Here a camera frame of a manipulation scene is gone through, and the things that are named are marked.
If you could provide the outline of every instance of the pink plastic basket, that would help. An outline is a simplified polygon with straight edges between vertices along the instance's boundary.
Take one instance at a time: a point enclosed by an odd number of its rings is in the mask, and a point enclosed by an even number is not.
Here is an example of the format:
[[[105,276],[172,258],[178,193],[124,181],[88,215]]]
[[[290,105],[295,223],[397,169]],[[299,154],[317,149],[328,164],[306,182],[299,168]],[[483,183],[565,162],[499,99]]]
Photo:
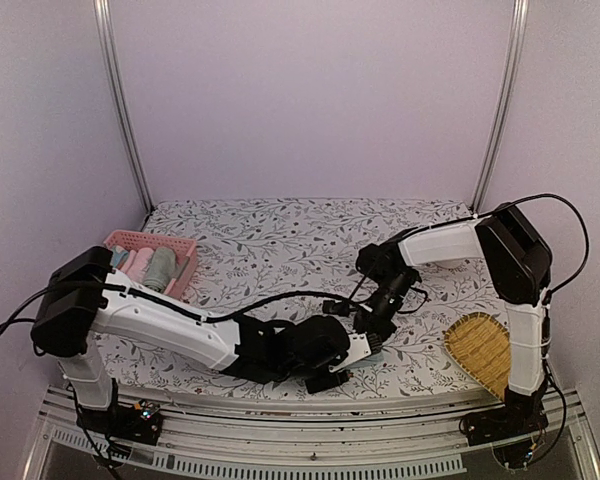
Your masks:
[[[104,241],[104,245],[111,249],[114,245],[120,245],[125,250],[136,250],[149,247],[168,247],[176,253],[178,268],[174,278],[171,279],[164,291],[165,295],[180,299],[187,288],[189,281],[198,266],[196,255],[196,241],[191,238],[167,237],[166,235],[154,235],[153,233],[130,232],[127,230],[115,230]]]

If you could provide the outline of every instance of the floral tablecloth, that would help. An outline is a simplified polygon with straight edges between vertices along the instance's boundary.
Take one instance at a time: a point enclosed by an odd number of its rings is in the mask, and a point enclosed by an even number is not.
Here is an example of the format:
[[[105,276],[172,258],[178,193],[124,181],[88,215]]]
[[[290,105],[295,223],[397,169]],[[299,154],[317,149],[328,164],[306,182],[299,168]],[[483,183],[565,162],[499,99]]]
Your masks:
[[[414,225],[468,214],[451,201],[268,199],[161,203],[145,231],[198,240],[199,266],[183,301],[228,313],[269,295],[298,289],[348,295],[360,279],[357,252]],[[443,333],[462,315],[490,313],[504,322],[486,265],[467,260],[453,269],[419,269],[429,301],[411,315],[396,315],[398,330],[382,358],[352,370],[353,378],[315,398],[432,395],[480,388],[448,357]],[[372,281],[357,294],[364,298]],[[421,302],[410,293],[405,309]],[[260,319],[300,321],[320,313],[321,300],[294,298],[253,312]],[[349,328],[351,319],[342,319]],[[210,371],[197,362],[135,340],[99,335],[108,372],[121,383],[193,394],[252,399],[309,395],[299,379],[259,385]]]

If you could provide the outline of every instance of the metal vent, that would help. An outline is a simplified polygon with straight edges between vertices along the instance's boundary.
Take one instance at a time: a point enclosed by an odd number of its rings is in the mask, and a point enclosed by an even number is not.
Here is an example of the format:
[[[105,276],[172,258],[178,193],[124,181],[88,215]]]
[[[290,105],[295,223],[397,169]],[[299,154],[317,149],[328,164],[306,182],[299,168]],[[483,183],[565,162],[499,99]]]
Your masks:
[[[104,451],[106,443],[102,437],[94,434],[91,436],[98,448]],[[56,426],[53,439],[62,445],[86,453],[94,453],[81,431]],[[125,460],[117,455],[113,456],[139,467],[178,473],[204,480],[401,480],[438,478],[466,472],[460,455],[399,464],[297,468],[229,464],[163,452],[154,452],[153,461],[148,464],[131,459]]]

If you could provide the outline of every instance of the vertical metal post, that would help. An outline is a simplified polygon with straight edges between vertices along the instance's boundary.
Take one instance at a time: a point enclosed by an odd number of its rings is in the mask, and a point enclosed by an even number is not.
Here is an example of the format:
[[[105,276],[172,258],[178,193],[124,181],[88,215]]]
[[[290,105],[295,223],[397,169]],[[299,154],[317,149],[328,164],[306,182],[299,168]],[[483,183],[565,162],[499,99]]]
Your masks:
[[[493,175],[493,169],[500,150],[500,142],[504,132],[504,126],[509,111],[509,103],[513,94],[513,86],[522,54],[522,44],[524,41],[524,31],[527,23],[528,0],[515,0],[513,7],[513,20],[511,22],[511,33],[509,36],[509,49],[507,51],[507,62],[500,88],[500,98],[498,99],[498,108],[496,116],[491,127],[489,143],[485,153],[482,170],[478,178],[478,185],[471,201],[471,210],[479,212],[484,203],[489,188],[489,182]]]
[[[100,36],[100,45],[102,47],[102,55],[104,57],[107,76],[113,94],[113,100],[118,114],[118,122],[122,132],[122,139],[129,158],[129,165],[133,179],[138,189],[138,195],[142,201],[142,205],[147,214],[151,213],[154,208],[151,193],[147,178],[140,162],[138,154],[138,146],[136,144],[133,129],[131,127],[131,118],[127,109],[127,104],[122,88],[122,79],[120,77],[120,66],[116,54],[116,47],[113,38],[113,26],[111,24],[111,12],[109,10],[108,0],[94,0],[96,11],[96,21],[98,24],[98,34]]]

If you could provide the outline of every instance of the towel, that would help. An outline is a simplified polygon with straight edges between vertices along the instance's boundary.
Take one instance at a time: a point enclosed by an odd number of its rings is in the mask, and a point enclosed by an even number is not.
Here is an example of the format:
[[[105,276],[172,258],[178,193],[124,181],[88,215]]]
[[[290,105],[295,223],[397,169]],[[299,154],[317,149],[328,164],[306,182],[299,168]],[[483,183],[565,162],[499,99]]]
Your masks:
[[[153,250],[148,247],[138,250],[136,258],[133,260],[133,264],[129,270],[126,271],[127,277],[136,283],[142,283],[144,274],[147,271],[147,266],[153,255]]]
[[[114,245],[111,252],[113,252],[113,255],[111,256],[110,264],[113,268],[119,268],[129,256],[129,252],[120,245]]]
[[[131,250],[129,252],[129,256],[127,257],[127,260],[124,262],[124,265],[122,265],[120,267],[120,271],[122,273],[127,273],[127,271],[131,268],[131,265],[133,265],[133,261],[136,259],[137,254],[138,254],[138,252],[136,252],[135,250]]]
[[[151,290],[162,293],[167,288],[167,285],[169,285],[175,273],[175,252],[167,247],[158,247],[153,257],[151,257],[142,284]]]

